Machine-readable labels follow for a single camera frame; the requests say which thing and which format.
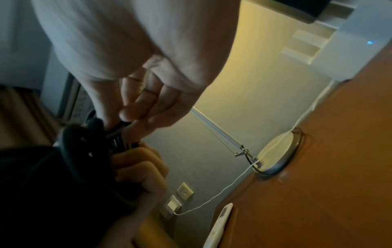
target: wooden surface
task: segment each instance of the wooden surface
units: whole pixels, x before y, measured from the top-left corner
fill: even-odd
[[[392,247],[392,43],[302,122],[278,175],[248,176],[220,248]]]

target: power outlet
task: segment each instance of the power outlet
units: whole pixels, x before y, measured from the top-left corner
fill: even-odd
[[[184,200],[187,201],[192,195],[193,191],[186,185],[182,183],[181,186],[177,190],[177,194]]]
[[[182,204],[177,200],[177,198],[172,195],[167,203],[160,210],[160,214],[167,220],[170,220],[174,213],[180,209]]]

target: metal rod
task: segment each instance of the metal rod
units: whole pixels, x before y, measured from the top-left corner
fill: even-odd
[[[233,136],[228,134],[225,130],[223,130],[221,127],[219,127],[217,124],[215,124],[210,118],[205,116],[202,112],[197,110],[195,107],[192,108],[191,112],[198,116],[200,119],[202,119],[204,122],[206,122],[210,127],[212,127],[214,130],[216,130],[218,133],[220,133],[223,137],[225,137],[228,141],[230,141],[233,145],[238,147],[239,149],[243,149],[243,145],[236,140]]]

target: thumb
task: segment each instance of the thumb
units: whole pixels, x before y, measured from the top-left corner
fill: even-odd
[[[118,80],[80,80],[79,82],[90,96],[97,117],[103,120],[105,129],[108,130],[117,125],[121,121],[119,113],[124,106],[120,82]]]

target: white wall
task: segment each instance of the white wall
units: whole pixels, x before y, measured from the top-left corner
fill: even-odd
[[[280,55],[297,29],[317,27],[243,1],[229,60],[196,104],[256,155],[289,129],[330,81]],[[209,200],[249,166],[245,158],[234,158],[192,114],[155,132],[146,142],[160,150],[171,170],[165,201],[182,182],[195,192],[182,212]],[[215,207],[229,191],[201,209],[160,222],[180,247],[202,247]]]
[[[30,0],[1,0],[0,16],[0,41],[12,43],[0,46],[0,84],[41,89],[51,45]]]

